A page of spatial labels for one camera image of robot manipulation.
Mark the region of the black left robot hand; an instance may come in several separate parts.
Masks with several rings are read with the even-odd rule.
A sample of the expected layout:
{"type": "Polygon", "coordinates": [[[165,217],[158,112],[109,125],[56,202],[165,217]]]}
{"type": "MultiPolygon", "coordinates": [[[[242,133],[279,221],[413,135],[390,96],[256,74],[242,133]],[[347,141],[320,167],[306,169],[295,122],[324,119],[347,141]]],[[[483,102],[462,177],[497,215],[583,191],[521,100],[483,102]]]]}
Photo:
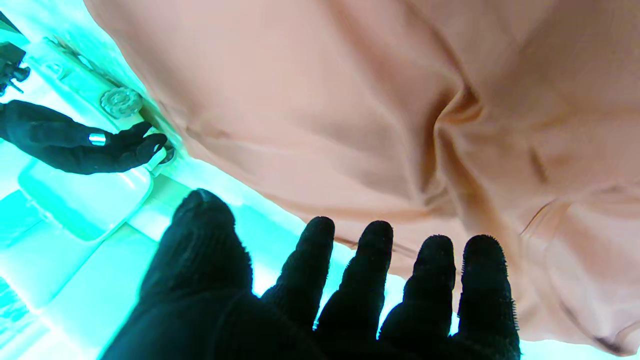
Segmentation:
{"type": "Polygon", "coordinates": [[[380,324],[393,228],[373,221],[325,306],[335,224],[313,218],[275,285],[253,293],[249,253],[228,205],[205,189],[174,212],[138,301],[103,360],[519,360],[505,254],[489,235],[462,255],[458,331],[450,334],[453,242],[422,244],[403,298],[380,324]]]}

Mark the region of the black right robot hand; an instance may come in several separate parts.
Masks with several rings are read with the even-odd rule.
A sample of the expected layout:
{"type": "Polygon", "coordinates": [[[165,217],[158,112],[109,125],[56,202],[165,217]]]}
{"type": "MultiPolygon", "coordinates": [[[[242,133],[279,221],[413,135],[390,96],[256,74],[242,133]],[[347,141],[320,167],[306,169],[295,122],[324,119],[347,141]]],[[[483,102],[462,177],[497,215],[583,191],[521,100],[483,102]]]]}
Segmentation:
{"type": "Polygon", "coordinates": [[[125,173],[148,164],[168,141],[163,133],[148,134],[152,127],[141,121],[111,133],[44,105],[17,99],[1,104],[1,139],[64,173],[125,173]]]}

